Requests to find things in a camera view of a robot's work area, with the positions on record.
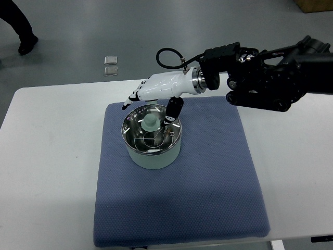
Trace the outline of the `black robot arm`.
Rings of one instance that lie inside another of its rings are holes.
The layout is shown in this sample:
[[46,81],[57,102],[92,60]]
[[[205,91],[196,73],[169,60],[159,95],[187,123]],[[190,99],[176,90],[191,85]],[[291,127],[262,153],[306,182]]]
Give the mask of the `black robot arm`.
[[307,93],[332,94],[330,44],[306,36],[297,44],[272,51],[238,42],[206,50],[199,58],[205,87],[217,90],[227,72],[235,106],[286,112]]

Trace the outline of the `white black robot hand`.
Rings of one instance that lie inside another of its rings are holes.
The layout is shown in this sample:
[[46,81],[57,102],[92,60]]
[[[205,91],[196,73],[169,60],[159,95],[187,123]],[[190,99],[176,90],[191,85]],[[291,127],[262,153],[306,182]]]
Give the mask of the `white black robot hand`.
[[182,71],[153,74],[141,82],[128,99],[124,102],[122,109],[127,109],[133,102],[157,101],[169,99],[166,107],[165,117],[162,121],[164,126],[173,123],[178,119],[184,100],[181,95],[184,93],[197,95],[207,89],[206,81],[199,67],[192,67],[187,73]]

